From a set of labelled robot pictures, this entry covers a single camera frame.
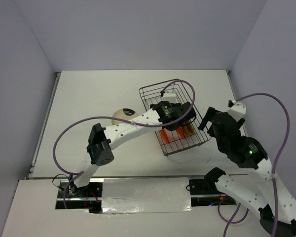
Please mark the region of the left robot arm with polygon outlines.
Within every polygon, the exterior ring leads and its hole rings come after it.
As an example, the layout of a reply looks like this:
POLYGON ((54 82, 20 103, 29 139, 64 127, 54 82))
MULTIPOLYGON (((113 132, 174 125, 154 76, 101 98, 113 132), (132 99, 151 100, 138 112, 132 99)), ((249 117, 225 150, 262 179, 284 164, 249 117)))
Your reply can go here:
POLYGON ((112 151, 123 143, 149 132, 162 129, 175 131, 194 118, 196 112, 189 102, 181 104, 160 101, 151 104, 145 113, 126 122, 107 127, 102 127, 100 123, 95 124, 88 138, 86 157, 80 164, 79 171, 82 174, 71 180, 69 191, 76 197, 83 196, 97 169, 112 162, 112 151))

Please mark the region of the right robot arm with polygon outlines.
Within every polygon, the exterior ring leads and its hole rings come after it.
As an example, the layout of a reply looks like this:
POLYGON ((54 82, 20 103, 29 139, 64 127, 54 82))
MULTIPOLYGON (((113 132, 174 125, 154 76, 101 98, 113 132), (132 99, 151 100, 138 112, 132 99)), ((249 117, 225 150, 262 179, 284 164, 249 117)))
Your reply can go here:
POLYGON ((227 112, 209 107, 198 128, 203 130, 211 122, 207 132, 216 139, 218 150, 247 172, 260 194, 236 182, 218 167, 205 175, 205 189, 210 193, 225 193, 245 206, 271 236, 294 237, 296 200, 279 177, 272 174, 272 164, 263 146, 256 139, 241 135, 245 112, 246 107, 239 103, 227 112))

